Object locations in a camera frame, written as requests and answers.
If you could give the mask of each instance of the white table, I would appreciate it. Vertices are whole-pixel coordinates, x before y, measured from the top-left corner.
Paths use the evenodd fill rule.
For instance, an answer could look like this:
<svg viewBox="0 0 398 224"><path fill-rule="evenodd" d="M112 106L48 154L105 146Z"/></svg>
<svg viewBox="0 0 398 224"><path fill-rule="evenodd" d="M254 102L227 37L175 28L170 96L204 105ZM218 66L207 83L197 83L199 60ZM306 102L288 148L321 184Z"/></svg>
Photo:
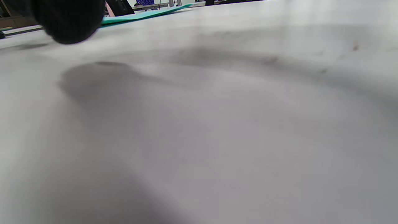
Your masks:
<svg viewBox="0 0 398 224"><path fill-rule="evenodd" d="M397 223L397 8L270 0L1 40L2 223Z"/></svg>

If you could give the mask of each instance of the blue crate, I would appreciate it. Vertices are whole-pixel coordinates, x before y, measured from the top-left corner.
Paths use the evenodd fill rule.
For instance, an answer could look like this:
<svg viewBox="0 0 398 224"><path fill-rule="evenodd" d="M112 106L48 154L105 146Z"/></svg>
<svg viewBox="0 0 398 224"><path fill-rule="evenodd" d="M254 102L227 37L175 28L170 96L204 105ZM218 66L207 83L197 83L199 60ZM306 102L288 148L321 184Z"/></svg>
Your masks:
<svg viewBox="0 0 398 224"><path fill-rule="evenodd" d="M143 6L153 5L155 4L154 0L137 0L137 3L140 3Z"/></svg>

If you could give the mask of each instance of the table surface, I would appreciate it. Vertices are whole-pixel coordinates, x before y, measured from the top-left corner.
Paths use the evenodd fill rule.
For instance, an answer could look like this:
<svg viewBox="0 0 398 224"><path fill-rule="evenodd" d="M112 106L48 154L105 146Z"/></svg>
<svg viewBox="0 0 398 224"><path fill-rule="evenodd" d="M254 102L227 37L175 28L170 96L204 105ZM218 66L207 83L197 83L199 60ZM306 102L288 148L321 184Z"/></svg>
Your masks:
<svg viewBox="0 0 398 224"><path fill-rule="evenodd" d="M394 0L188 9L0 41L0 217L398 220Z"/></svg>

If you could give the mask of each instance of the teal mat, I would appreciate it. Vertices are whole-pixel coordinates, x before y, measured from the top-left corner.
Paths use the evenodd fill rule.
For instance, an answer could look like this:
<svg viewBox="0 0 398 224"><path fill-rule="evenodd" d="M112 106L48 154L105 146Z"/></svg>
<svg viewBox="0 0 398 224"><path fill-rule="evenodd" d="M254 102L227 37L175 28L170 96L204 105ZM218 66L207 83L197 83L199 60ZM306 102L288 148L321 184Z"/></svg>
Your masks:
<svg viewBox="0 0 398 224"><path fill-rule="evenodd" d="M143 12L139 14L132 14L132 15L125 15L125 16L117 16L117 17L104 17L102 20L102 26L112 26L120 23L126 23L126 22L132 22L136 20L143 20L147 18L152 18L152 17L157 17L157 16L162 16L166 15L178 10L181 10L183 8L188 8L192 4L186 4L183 6L177 6L177 7L172 7L168 8L165 10L153 10L153 11L148 11L148 12Z"/></svg>

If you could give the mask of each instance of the black fabric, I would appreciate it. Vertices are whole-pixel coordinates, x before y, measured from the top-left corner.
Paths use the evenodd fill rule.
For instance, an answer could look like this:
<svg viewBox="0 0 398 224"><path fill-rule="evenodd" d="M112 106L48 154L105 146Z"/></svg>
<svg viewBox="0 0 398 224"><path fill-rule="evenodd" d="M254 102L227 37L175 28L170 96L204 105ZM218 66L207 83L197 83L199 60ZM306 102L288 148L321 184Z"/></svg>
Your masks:
<svg viewBox="0 0 398 224"><path fill-rule="evenodd" d="M105 0L6 0L18 13L33 17L55 41L78 43L101 25Z"/></svg>

